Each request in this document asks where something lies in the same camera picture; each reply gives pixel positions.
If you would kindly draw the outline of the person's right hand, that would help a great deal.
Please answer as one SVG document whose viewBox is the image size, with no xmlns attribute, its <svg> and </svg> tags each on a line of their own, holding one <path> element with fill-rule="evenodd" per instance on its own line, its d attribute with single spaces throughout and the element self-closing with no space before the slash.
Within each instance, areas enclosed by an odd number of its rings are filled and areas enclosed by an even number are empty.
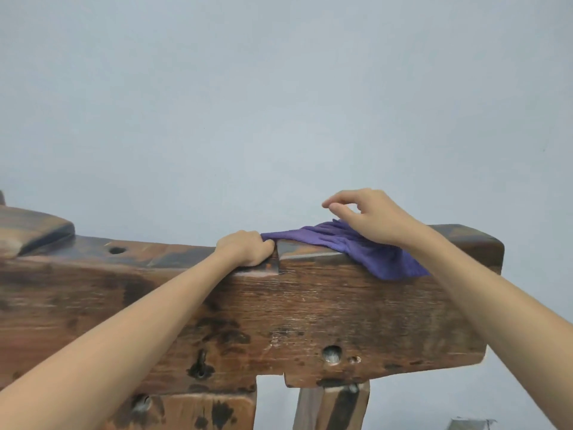
<svg viewBox="0 0 573 430">
<path fill-rule="evenodd" d="M 363 237 L 380 244 L 398 246 L 413 255 L 422 254 L 426 226 L 399 207 L 385 192 L 372 188 L 341 190 L 321 206 L 348 206 L 364 216 Z"/>
</svg>

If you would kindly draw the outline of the person's left hand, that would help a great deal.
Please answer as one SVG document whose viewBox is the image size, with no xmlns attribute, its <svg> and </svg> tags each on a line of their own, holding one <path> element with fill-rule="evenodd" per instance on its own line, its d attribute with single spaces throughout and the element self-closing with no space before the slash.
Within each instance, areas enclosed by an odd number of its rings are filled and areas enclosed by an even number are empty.
<svg viewBox="0 0 573 430">
<path fill-rule="evenodd" d="M 237 231 L 221 238 L 215 253 L 228 258 L 233 267 L 255 267 L 267 260 L 275 251 L 272 239 L 263 239 L 257 231 Z"/>
</svg>

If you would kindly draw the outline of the purple cleaning cloth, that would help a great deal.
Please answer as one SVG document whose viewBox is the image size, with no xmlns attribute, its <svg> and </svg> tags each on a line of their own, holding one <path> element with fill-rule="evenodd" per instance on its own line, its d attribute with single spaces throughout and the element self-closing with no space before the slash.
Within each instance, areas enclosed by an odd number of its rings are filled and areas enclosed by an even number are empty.
<svg viewBox="0 0 573 430">
<path fill-rule="evenodd" d="M 304 244 L 324 246 L 348 255 L 350 259 L 381 280 L 429 276 L 429 271 L 405 250 L 370 241 L 339 219 L 300 229 L 262 233 L 261 238 L 264 241 L 289 239 Z"/>
</svg>

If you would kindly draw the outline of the person's right forearm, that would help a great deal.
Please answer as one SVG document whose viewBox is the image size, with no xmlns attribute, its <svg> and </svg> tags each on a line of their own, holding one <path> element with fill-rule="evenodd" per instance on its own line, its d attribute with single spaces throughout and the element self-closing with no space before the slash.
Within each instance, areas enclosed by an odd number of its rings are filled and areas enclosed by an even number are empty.
<svg viewBox="0 0 573 430">
<path fill-rule="evenodd" d="M 573 430 L 573 324 L 415 221 L 397 242 L 447 291 L 557 430 Z"/>
</svg>

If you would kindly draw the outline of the person's left forearm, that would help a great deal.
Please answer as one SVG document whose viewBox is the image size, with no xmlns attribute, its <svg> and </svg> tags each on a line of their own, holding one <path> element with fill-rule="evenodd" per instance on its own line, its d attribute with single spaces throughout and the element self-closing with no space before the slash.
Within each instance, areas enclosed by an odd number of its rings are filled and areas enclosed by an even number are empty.
<svg viewBox="0 0 573 430">
<path fill-rule="evenodd" d="M 33 367 L 0 392 L 0 430 L 96 430 L 239 264 L 217 250 Z"/>
</svg>

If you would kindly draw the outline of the weathered brown wooden beam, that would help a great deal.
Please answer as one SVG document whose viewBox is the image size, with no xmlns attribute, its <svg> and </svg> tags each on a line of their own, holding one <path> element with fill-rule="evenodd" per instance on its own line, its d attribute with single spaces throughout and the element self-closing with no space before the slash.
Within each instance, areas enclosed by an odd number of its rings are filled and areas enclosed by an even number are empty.
<svg viewBox="0 0 573 430">
<path fill-rule="evenodd" d="M 77 236 L 0 259 L 0 386 L 213 252 Z M 480 363 L 484 340 L 430 276 L 381 281 L 343 253 L 280 240 L 223 280 L 135 389 L 363 383 Z"/>
</svg>

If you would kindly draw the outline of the dark raised wooden block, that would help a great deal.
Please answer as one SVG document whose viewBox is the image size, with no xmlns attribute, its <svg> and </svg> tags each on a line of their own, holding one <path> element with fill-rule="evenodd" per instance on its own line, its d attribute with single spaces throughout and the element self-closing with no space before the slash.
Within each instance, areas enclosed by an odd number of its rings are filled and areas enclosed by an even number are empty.
<svg viewBox="0 0 573 430">
<path fill-rule="evenodd" d="M 59 216 L 0 206 L 0 259 L 15 259 L 75 235 L 75 225 Z"/>
</svg>

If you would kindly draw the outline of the grey object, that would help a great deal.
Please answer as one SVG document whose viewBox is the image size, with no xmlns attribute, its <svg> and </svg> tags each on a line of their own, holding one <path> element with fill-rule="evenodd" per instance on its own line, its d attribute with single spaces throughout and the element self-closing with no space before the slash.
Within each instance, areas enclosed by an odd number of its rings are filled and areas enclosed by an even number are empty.
<svg viewBox="0 0 573 430">
<path fill-rule="evenodd" d="M 450 420 L 446 430 L 492 430 L 495 424 L 495 419 L 456 417 Z"/>
</svg>

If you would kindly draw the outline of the wide wooden support post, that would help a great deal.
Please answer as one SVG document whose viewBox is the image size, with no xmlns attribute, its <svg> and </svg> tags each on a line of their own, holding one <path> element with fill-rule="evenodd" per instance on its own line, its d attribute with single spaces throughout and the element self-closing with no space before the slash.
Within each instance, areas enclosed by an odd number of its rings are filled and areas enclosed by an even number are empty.
<svg viewBox="0 0 573 430">
<path fill-rule="evenodd" d="M 97 430 L 253 430 L 257 387 L 178 394 L 137 393 Z"/>
</svg>

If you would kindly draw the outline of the narrow wooden support post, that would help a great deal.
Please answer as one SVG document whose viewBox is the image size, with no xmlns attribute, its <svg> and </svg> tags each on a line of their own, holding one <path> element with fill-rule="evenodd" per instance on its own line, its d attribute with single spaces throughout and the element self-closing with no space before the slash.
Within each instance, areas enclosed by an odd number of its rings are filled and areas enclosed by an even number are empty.
<svg viewBox="0 0 573 430">
<path fill-rule="evenodd" d="M 370 383 L 301 388 L 292 430 L 362 430 Z"/>
</svg>

